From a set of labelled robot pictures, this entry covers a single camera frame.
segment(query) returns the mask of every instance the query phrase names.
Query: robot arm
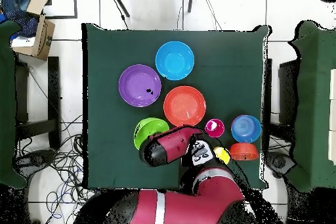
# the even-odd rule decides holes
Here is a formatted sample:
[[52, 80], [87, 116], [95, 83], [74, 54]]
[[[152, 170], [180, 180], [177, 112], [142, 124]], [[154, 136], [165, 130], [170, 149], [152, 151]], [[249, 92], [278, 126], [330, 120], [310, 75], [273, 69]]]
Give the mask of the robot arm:
[[161, 166], [192, 157], [193, 174], [186, 175], [190, 193], [140, 190], [125, 195], [108, 214], [110, 224], [250, 224], [244, 197], [230, 170], [216, 163], [215, 153], [202, 130], [176, 127], [148, 138], [140, 157], [149, 166]]

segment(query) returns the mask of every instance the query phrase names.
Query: power cord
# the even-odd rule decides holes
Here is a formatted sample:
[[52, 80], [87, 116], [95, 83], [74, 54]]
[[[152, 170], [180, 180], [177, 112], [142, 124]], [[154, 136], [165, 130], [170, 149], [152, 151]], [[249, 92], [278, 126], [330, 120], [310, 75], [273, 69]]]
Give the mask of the power cord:
[[213, 18], [215, 19], [215, 29], [216, 29], [216, 31], [217, 31], [217, 24], [218, 24], [220, 30], [222, 30], [221, 25], [219, 24], [219, 22], [216, 19], [215, 11], [213, 10], [213, 7], [212, 7], [212, 5], [210, 3], [210, 0], [205, 0], [205, 2], [207, 2], [207, 6], [209, 7], [209, 10], [210, 10], [211, 14], [213, 15]]
[[120, 8], [119, 8], [119, 6], [118, 6], [118, 4], [117, 4], [116, 0], [113, 0], [113, 1], [114, 1], [115, 5], [117, 6], [117, 8], [118, 8], [118, 11], [120, 12], [121, 19], [122, 19], [122, 20], [123, 20], [123, 22], [125, 23], [125, 25], [126, 25], [126, 28], [127, 28], [127, 29], [129, 29], [129, 27], [128, 27], [128, 25], [127, 25], [126, 21], [125, 21], [125, 16], [124, 16], [124, 15], [123, 15], [123, 13], [121, 12], [121, 10], [120, 10]]
[[180, 10], [178, 11], [178, 17], [177, 17], [177, 29], [179, 29], [179, 19], [180, 19], [180, 12], [181, 12], [182, 6]]
[[[30, 71], [30, 69], [26, 66], [26, 64], [24, 64], [24, 66], [26, 67], [26, 69], [28, 70], [28, 72], [30, 73], [30, 75], [32, 76], [33, 80], [36, 82], [37, 86], [39, 87], [39, 89], [42, 91], [42, 93], [44, 94], [44, 96], [47, 98], [47, 100], [49, 101], [49, 103], [51, 104], [51, 106], [56, 110], [56, 112], [60, 115], [59, 111], [54, 107], [54, 105], [52, 104], [52, 102], [49, 100], [48, 96], [45, 94], [45, 92], [42, 90], [41, 86], [39, 85], [39, 83], [37, 82], [37, 80], [35, 79], [34, 75], [32, 74], [32, 72]], [[59, 175], [59, 177], [61, 178], [61, 180], [63, 181], [63, 184], [61, 184], [58, 189], [62, 186], [61, 189], [61, 193], [60, 196], [58, 196], [57, 191], [56, 192], [50, 192], [47, 196], [47, 200], [46, 200], [46, 205], [47, 205], [47, 209], [51, 212], [51, 216], [48, 218], [48, 220], [46, 221], [45, 224], [49, 224], [52, 218], [61, 218], [62, 215], [57, 214], [56, 210], [58, 207], [60, 207], [61, 203], [66, 203], [64, 201], [64, 196], [66, 195], [70, 195], [71, 199], [73, 202], [77, 202], [78, 205], [84, 205], [84, 203], [89, 199], [89, 193], [95, 193], [92, 190], [85, 190], [82, 186], [81, 186], [81, 180], [78, 177], [79, 173], [83, 173], [83, 165], [81, 165], [77, 159], [80, 157], [83, 157], [83, 136], [82, 134], [77, 134], [77, 135], [71, 135], [69, 132], [69, 126], [71, 126], [76, 120], [78, 120], [78, 118], [80, 118], [82, 115], [78, 116], [74, 121], [72, 121], [71, 123], [69, 123], [68, 126], [66, 126], [65, 129], [63, 129], [63, 131], [67, 131], [69, 134], [69, 137], [65, 138], [60, 147], [58, 148], [58, 150], [56, 150], [55, 155], [54, 155], [54, 159], [52, 161], [52, 164], [50, 165], [50, 167], [52, 167], [54, 170], [56, 170], [57, 174]], [[64, 122], [64, 120], [62, 119], [61, 115], [60, 115], [60, 120], [62, 121], [62, 123], [64, 123], [64, 125], [66, 125], [66, 123]], [[60, 149], [68, 142], [71, 141], [71, 146], [72, 149], [69, 152], [61, 152]], [[32, 141], [30, 141], [30, 143], [28, 145], [26, 145], [24, 148], [22, 148], [22, 150], [20, 149], [20, 141], [18, 142], [18, 149], [16, 148], [16, 152], [18, 151], [19, 154], [24, 154], [25, 152], [28, 152], [27, 150], [25, 150], [25, 148], [27, 146], [29, 146], [32, 143]], [[62, 176], [62, 172], [67, 172], [68, 173], [68, 177], [66, 179], [63, 178]], [[48, 198], [50, 196], [50, 194], [56, 194], [56, 200], [52, 203], [51, 207], [48, 206]]]

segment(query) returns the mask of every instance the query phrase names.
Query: white box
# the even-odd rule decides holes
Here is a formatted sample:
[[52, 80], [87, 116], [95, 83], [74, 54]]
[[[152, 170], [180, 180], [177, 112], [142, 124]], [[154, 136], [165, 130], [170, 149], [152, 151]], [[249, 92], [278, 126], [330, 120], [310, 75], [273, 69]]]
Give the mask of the white box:
[[330, 99], [336, 99], [336, 69], [330, 75]]
[[336, 131], [329, 131], [328, 160], [333, 161], [333, 165], [336, 165]]
[[336, 99], [330, 100], [329, 130], [336, 131]]

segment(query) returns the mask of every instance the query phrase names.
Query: purple bowl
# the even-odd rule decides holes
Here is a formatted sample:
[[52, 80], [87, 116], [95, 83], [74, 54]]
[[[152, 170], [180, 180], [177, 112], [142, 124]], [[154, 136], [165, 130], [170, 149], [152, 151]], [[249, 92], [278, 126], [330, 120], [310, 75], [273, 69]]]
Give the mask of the purple bowl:
[[128, 67], [119, 79], [119, 93], [124, 101], [135, 107], [155, 102], [161, 92], [161, 81], [155, 70], [143, 64]]

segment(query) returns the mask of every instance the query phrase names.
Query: cardboard box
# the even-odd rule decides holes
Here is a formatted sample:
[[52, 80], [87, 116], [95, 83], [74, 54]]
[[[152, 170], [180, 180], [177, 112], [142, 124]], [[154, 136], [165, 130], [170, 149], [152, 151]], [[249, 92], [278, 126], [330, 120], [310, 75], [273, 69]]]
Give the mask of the cardboard box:
[[34, 44], [32, 47], [12, 47], [13, 51], [41, 60], [48, 59], [55, 25], [45, 19], [44, 14], [41, 14], [47, 1], [48, 0], [30, 0], [27, 12], [39, 20]]

